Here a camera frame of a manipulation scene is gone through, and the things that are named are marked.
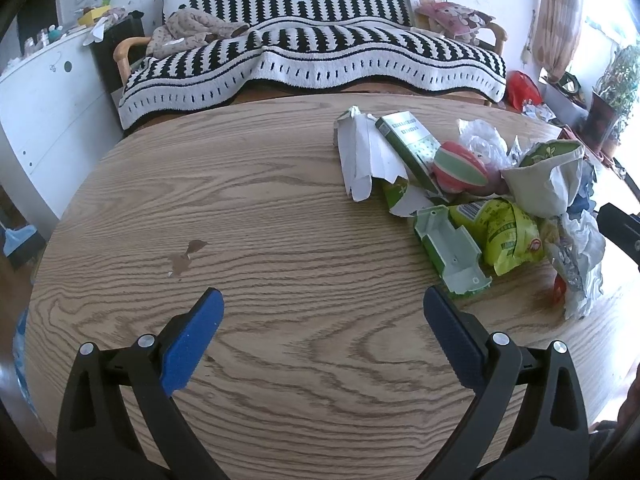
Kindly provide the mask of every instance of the cushion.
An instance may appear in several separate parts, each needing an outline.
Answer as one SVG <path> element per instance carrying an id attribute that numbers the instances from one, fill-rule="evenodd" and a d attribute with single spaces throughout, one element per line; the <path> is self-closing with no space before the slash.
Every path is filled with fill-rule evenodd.
<path id="1" fill-rule="evenodd" d="M 436 2 L 444 2 L 445 0 L 434 0 Z M 410 11 L 411 23 L 414 27 L 420 28 L 422 30 L 428 30 L 435 34 L 441 34 L 444 36 L 446 32 L 444 27 L 441 26 L 437 21 L 433 18 L 429 18 L 424 14 L 417 12 L 418 8 L 422 6 L 425 0 L 406 0 L 407 7 Z"/>
<path id="2" fill-rule="evenodd" d="M 452 38 L 477 32 L 494 19 L 479 10 L 437 0 L 420 0 L 420 7 L 416 12 L 433 18 Z"/>

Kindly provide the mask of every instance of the striped blanket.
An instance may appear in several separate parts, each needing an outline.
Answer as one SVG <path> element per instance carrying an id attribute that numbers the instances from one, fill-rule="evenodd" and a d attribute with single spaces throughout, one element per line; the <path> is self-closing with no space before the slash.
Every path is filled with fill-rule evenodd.
<path id="1" fill-rule="evenodd" d="M 409 31 L 405 0 L 164 0 L 165 14 L 181 6 L 252 28 L 240 38 L 145 59 L 120 100 L 125 129 L 153 112 L 223 104 L 248 81 L 324 91 L 384 77 L 424 92 L 469 89 L 494 101 L 504 95 L 500 56 Z"/>

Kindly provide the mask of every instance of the wooden sofa armrest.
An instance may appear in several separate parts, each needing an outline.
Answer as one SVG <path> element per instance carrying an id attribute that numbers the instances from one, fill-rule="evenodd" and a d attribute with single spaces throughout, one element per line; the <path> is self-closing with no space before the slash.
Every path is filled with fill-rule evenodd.
<path id="1" fill-rule="evenodd" d="M 127 38 L 126 40 L 122 40 L 116 47 L 116 50 L 113 51 L 113 60 L 118 65 L 118 72 L 120 72 L 122 84 L 126 84 L 131 75 L 129 49 L 134 45 L 149 44 L 149 41 L 151 41 L 151 38 Z"/>
<path id="2" fill-rule="evenodd" d="M 494 22 L 487 23 L 483 28 L 488 28 L 495 35 L 495 46 L 492 50 L 498 54 L 498 56 L 501 56 L 504 48 L 504 42 L 509 39 L 507 31 Z"/>

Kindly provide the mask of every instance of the metal screw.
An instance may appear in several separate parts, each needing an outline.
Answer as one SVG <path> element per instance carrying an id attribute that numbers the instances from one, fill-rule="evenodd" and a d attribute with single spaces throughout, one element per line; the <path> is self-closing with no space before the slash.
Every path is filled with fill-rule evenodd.
<path id="1" fill-rule="evenodd" d="M 562 341 L 554 341 L 554 350 L 559 354 L 566 352 L 566 345 Z"/>
<path id="2" fill-rule="evenodd" d="M 496 332 L 493 337 L 494 343 L 500 346 L 507 346 L 509 344 L 509 336 L 502 332 Z"/>
<path id="3" fill-rule="evenodd" d="M 94 344 L 93 343 L 84 343 L 80 347 L 80 353 L 82 355 L 89 355 L 93 351 L 94 351 Z"/>
<path id="4" fill-rule="evenodd" d="M 153 343 L 156 342 L 156 338 L 151 334 L 141 335 L 138 339 L 138 346 L 142 346 L 142 348 L 149 348 Z"/>

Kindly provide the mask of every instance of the white crumpled wrapper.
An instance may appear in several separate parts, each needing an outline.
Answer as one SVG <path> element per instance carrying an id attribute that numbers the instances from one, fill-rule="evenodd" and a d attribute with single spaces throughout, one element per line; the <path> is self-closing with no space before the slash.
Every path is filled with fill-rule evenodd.
<path id="1" fill-rule="evenodd" d="M 538 119 L 545 123 L 556 118 L 554 111 L 544 103 L 540 105 L 534 105 L 531 99 L 522 104 L 522 114 L 532 119 Z"/>
<path id="2" fill-rule="evenodd" d="M 564 318 L 588 316 L 594 302 L 603 294 L 602 259 L 605 239 L 595 218 L 583 211 L 580 219 L 560 217 L 561 239 L 545 243 L 545 253 L 566 283 Z"/>

